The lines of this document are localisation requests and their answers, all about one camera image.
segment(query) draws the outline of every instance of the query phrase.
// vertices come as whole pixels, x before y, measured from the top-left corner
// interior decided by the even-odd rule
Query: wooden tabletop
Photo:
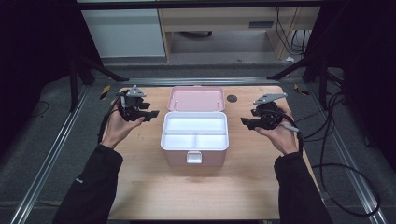
[[[132,130],[116,150],[124,158],[110,219],[278,219],[278,183],[274,161],[281,155],[264,136],[240,118],[254,119],[253,101],[277,86],[225,86],[230,145],[221,167],[170,166],[160,146],[171,87],[140,88],[158,118]],[[287,105],[285,98],[276,100]]]

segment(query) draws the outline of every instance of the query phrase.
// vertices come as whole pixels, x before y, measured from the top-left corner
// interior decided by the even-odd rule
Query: black horizontal bar
[[[55,3],[53,7],[79,10],[154,9],[154,8],[209,8],[209,7],[323,7],[345,0],[200,0],[105,3]]]

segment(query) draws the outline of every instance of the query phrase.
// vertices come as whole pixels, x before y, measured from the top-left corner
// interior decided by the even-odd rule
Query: black sleeve
[[[107,223],[121,164],[118,152],[98,145],[67,191],[52,223]]]
[[[282,224],[332,223],[300,153],[277,158],[275,172],[279,182],[279,214]]]

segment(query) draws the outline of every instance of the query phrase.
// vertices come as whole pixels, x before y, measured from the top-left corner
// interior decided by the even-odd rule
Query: pink lid
[[[171,111],[222,111],[224,90],[216,86],[176,86],[172,89],[168,109]]]

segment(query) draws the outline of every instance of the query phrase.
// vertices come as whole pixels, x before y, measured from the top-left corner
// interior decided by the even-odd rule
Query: toolbox
[[[222,87],[172,89],[161,138],[170,165],[223,165],[229,145],[224,108]]]

